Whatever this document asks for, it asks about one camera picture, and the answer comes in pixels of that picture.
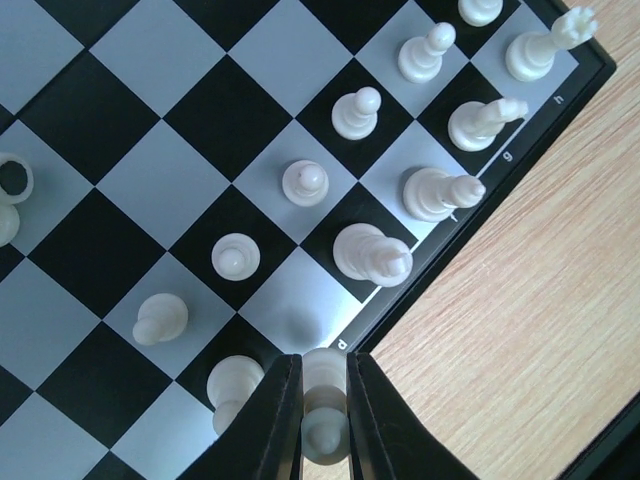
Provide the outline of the black grey chessboard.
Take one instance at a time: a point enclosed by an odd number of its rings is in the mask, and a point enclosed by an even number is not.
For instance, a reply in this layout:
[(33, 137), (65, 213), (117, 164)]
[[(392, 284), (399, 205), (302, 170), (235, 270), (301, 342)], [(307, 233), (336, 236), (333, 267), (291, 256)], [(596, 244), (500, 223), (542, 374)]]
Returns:
[[(5, 1), (1, 149), (30, 174), (1, 249), (1, 475), (174, 479), (216, 438), (221, 359), (369, 349), (613, 74), (596, 42), (515, 80), (509, 44), (557, 1), (484, 27), (453, 1)], [(528, 103), (486, 149), (469, 101)], [(439, 222), (403, 203), (422, 168), (471, 175)], [(345, 227), (403, 241), (398, 286), (348, 278)]]

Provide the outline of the white queen chess piece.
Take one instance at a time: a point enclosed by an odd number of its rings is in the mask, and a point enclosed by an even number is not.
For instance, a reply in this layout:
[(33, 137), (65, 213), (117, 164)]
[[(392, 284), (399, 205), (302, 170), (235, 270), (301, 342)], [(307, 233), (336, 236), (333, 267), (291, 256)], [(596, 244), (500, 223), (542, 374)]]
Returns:
[(311, 462), (333, 465), (350, 451), (346, 356), (333, 348), (303, 355), (304, 416), (301, 451)]

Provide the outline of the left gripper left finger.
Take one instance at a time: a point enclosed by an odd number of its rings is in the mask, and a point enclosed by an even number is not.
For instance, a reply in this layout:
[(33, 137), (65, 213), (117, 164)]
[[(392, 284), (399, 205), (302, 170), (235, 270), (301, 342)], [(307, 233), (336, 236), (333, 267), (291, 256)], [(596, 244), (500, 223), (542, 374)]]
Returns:
[(300, 479), (302, 371), (300, 355), (276, 358), (230, 427), (180, 478)]

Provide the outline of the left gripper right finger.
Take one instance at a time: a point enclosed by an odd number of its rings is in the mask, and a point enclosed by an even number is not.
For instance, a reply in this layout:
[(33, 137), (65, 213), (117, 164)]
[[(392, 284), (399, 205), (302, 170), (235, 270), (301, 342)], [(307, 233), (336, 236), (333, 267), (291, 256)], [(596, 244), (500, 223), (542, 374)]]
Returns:
[(474, 479), (421, 423), (371, 355), (346, 357), (353, 479)]

